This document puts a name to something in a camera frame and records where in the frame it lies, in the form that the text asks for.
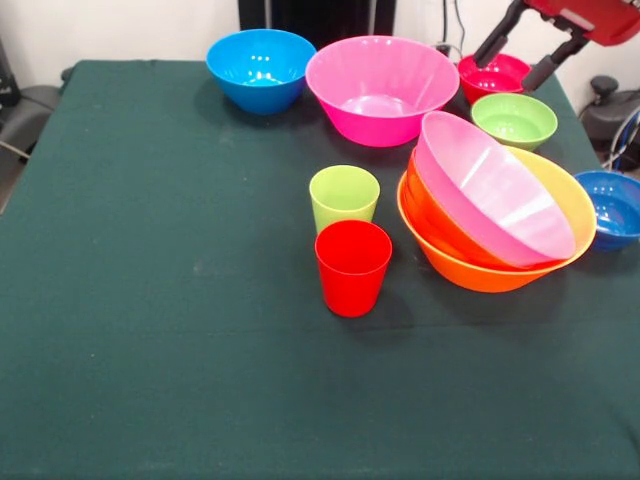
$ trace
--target pink bowl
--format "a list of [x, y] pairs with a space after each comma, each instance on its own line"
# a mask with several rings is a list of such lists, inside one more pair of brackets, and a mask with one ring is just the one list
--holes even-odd
[[456, 67], [434, 48], [375, 35], [324, 47], [307, 64], [306, 78], [336, 129], [369, 147], [416, 138], [422, 116], [460, 85]]
[[482, 69], [476, 66], [471, 55], [458, 63], [462, 90], [471, 104], [490, 93], [522, 93], [522, 80], [530, 71], [530, 65], [504, 53], [496, 55]]
[[527, 268], [575, 253], [571, 226], [544, 185], [471, 123], [444, 112], [426, 114], [416, 169], [451, 219], [505, 263]]

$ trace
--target red cup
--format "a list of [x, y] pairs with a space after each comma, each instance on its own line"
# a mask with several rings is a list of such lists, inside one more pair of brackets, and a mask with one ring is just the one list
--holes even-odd
[[373, 309], [391, 260], [391, 239], [362, 220], [333, 223], [316, 238], [324, 301], [336, 315], [359, 317]]

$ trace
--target light green bowl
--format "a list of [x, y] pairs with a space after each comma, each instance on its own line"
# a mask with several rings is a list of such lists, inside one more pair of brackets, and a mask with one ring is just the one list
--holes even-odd
[[479, 128], [503, 145], [534, 150], [558, 128], [558, 118], [540, 100], [517, 93], [495, 93], [482, 97], [471, 108]]

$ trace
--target stacked bowls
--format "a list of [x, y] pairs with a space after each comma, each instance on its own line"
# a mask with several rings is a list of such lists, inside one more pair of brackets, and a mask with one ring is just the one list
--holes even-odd
[[476, 291], [568, 265], [595, 235], [593, 204], [570, 174], [444, 112], [424, 116], [397, 202], [436, 270]]

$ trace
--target plastic bowl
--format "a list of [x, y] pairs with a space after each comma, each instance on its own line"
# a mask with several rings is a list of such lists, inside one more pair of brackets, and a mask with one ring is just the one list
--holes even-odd
[[286, 110], [304, 88], [304, 71], [316, 52], [311, 43], [282, 30], [243, 30], [218, 40], [207, 67], [241, 109], [258, 115]]
[[617, 172], [592, 171], [576, 175], [595, 205], [593, 248], [618, 250], [640, 238], [640, 182]]
[[504, 263], [528, 268], [574, 254], [569, 222], [544, 185], [473, 124], [449, 113], [426, 114], [416, 168], [438, 205]]
[[471, 108], [479, 128], [503, 145], [533, 150], [549, 140], [558, 128], [558, 118], [546, 104], [527, 95], [494, 93]]
[[531, 66], [522, 60], [499, 53], [486, 67], [480, 69], [473, 56], [463, 57], [458, 63], [462, 90], [473, 104], [490, 93], [521, 93], [522, 80], [531, 71]]
[[447, 103], [460, 79], [434, 48], [373, 35], [321, 49], [307, 65], [307, 84], [343, 136], [390, 147], [416, 138], [422, 116]]
[[440, 207], [418, 175], [415, 149], [409, 159], [403, 195], [407, 217], [420, 236], [430, 244], [458, 260], [489, 268], [513, 269], [512, 265], [478, 245]]
[[596, 233], [596, 218], [593, 204], [580, 184], [566, 171], [526, 150], [512, 150], [520, 161], [542, 182], [567, 216], [576, 239], [576, 251], [563, 262], [534, 270], [503, 271], [473, 265], [446, 254], [427, 242], [418, 234], [406, 214], [402, 192], [405, 189], [406, 174], [398, 184], [396, 201], [404, 220], [427, 259], [446, 279], [469, 290], [498, 293], [515, 290], [554, 270], [565, 267], [578, 259], [591, 245]]

